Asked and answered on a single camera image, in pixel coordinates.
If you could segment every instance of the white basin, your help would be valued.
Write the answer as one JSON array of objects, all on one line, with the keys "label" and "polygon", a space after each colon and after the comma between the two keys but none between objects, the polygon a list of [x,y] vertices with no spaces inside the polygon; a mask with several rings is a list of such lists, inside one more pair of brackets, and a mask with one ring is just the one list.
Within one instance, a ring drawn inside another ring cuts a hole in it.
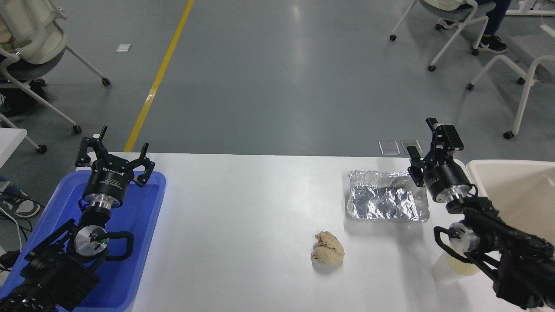
[{"label": "white basin", "polygon": [[555,244],[555,163],[473,160],[466,167],[503,221]]}]

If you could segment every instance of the sneaker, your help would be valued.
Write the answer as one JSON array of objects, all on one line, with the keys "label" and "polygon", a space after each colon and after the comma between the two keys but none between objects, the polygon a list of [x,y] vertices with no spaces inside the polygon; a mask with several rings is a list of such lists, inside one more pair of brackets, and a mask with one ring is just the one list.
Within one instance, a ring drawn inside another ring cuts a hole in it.
[{"label": "sneaker", "polygon": [[0,205],[6,212],[11,211],[16,216],[26,219],[36,215],[41,209],[41,206],[29,199],[29,196],[24,192],[12,199],[0,200]]},{"label": "sneaker", "polygon": [[19,89],[3,89],[0,93],[0,113],[6,117],[28,113],[37,107],[37,101]]},{"label": "sneaker", "polygon": [[451,28],[453,28],[453,27],[457,27],[458,24],[459,24],[459,22],[457,22],[457,21],[451,21],[451,20],[449,20],[449,19],[444,19],[444,20],[442,20],[441,23],[440,23],[441,28],[443,28],[443,29],[451,29]]},{"label": "sneaker", "polygon": [[507,50],[507,45],[501,42],[498,36],[482,37],[478,49],[495,54],[503,53]]}]

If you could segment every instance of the yellow liquid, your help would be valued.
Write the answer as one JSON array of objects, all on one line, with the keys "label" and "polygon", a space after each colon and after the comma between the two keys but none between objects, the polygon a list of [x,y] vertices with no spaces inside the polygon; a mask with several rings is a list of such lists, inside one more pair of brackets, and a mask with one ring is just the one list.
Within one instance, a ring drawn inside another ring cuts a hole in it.
[{"label": "yellow liquid", "polygon": [[472,263],[464,263],[460,262],[459,260],[447,255],[447,260],[449,261],[449,265],[453,268],[453,270],[457,271],[459,274],[463,275],[474,275],[480,271],[480,269]]}]

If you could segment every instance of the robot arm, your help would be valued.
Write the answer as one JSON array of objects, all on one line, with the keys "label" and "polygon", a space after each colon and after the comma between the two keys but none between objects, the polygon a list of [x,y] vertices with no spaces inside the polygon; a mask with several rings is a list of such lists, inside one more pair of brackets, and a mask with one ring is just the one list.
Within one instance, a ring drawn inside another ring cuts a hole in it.
[{"label": "robot arm", "polygon": [[[497,297],[522,309],[543,304],[555,309],[553,245],[503,222],[491,201],[478,196],[476,186],[453,160],[453,153],[464,148],[455,127],[435,118],[426,122],[433,133],[430,152],[421,159],[416,147],[407,147],[408,172],[417,186],[427,188],[434,202],[446,203],[451,214],[464,215],[448,229],[435,227],[436,243],[459,261],[474,263],[493,281]],[[441,240],[442,233],[448,235],[452,248]],[[487,255],[491,251],[499,251],[501,259]]]},{"label": "robot arm", "polygon": [[[140,157],[128,161],[108,153],[102,139],[83,138],[77,155],[77,167],[90,167],[79,208],[78,223],[69,219],[25,256],[29,263],[21,271],[25,281],[0,299],[0,312],[53,312],[56,305],[72,311],[100,281],[95,271],[104,261],[122,261],[133,252],[130,232],[107,232],[105,227],[112,209],[123,205],[129,183],[144,186],[154,162],[146,156],[145,143]],[[97,160],[87,155],[92,148]],[[143,166],[144,173],[135,177],[133,169]],[[109,255],[111,239],[125,239],[127,249],[122,255]]]}]

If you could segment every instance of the yellow floor line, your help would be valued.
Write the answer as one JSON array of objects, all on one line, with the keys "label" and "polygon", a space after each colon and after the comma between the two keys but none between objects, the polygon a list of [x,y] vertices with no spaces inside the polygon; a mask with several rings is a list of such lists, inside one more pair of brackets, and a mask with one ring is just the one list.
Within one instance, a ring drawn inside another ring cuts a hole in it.
[{"label": "yellow floor line", "polygon": [[123,149],[124,152],[131,152],[131,150],[133,149],[133,146],[135,145],[135,141],[139,136],[140,129],[143,126],[144,119],[147,117],[148,110],[152,105],[152,100],[154,99],[154,97],[156,96],[156,92],[158,91],[158,86],[160,86],[160,82],[162,81],[162,78],[164,78],[164,73],[166,72],[168,63],[170,62],[171,55],[174,52],[175,45],[177,44],[177,41],[179,40],[179,36],[181,35],[183,27],[185,26],[185,22],[187,21],[187,17],[189,16],[191,7],[193,7],[193,2],[194,0],[189,0],[189,3],[185,8],[185,12],[183,12],[183,16],[181,16],[181,20],[179,21],[179,25],[175,30],[174,37],[171,39],[170,46],[168,47],[168,51],[166,52],[164,60],[162,61],[162,65],[160,65],[158,74],[156,74],[156,78],[154,78],[154,83],[152,84],[152,87],[150,87],[150,92],[148,93],[147,99],[144,102],[143,109],[141,109],[139,113],[139,117],[135,122],[135,126],[133,127],[133,130],[129,135],[129,139],[127,140],[127,143],[125,144],[125,148]]}]

